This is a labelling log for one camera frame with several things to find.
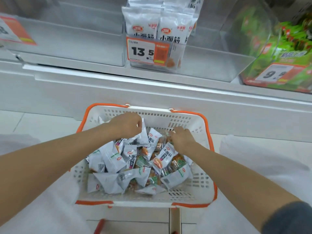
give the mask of dark sleeve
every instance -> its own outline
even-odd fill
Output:
[[[263,225],[262,234],[312,233],[312,208],[305,202],[292,202],[278,209]]]

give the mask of white fabric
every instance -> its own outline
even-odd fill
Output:
[[[0,155],[40,143],[30,135],[1,135]],[[73,209],[78,184],[65,173],[32,203],[0,227],[0,234],[91,234],[87,222]]]
[[[299,161],[228,135],[220,154],[258,172],[312,205],[312,172]],[[196,233],[259,234],[248,220],[218,191],[218,198],[203,213]]]

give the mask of tile floor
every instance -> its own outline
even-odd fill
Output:
[[[79,121],[68,117],[28,114],[0,110],[0,133],[30,134],[42,142],[63,137],[76,132]],[[224,135],[212,134],[216,152]],[[266,148],[283,153],[312,167],[312,143],[273,140],[253,137],[241,137],[241,139],[265,146]],[[100,218],[109,220],[105,225],[104,233],[167,233],[169,226],[168,209],[150,208],[118,208],[108,209],[106,206],[80,206],[75,207],[88,221],[92,229],[96,228]],[[198,220],[201,220],[201,209],[181,210],[182,233],[194,232]]]

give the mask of white plastic basket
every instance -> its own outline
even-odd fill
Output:
[[[188,128],[197,142],[214,151],[207,119],[199,113],[173,109],[135,107],[128,104],[93,104],[87,108],[77,132],[98,126],[99,116],[102,118],[114,117],[125,112],[138,113],[145,119],[148,130],[151,127],[156,130],[172,130],[174,126]],[[88,194],[88,165],[84,159],[71,169],[73,176],[80,184],[80,195],[76,204],[155,208],[207,207],[217,198],[217,187],[197,164],[193,163],[191,169],[193,179],[186,180],[178,188],[154,196],[142,195],[132,191],[124,194],[105,194],[103,190]]]

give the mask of left arm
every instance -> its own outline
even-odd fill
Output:
[[[141,131],[141,117],[125,113],[95,128],[0,156],[0,226],[87,155]]]

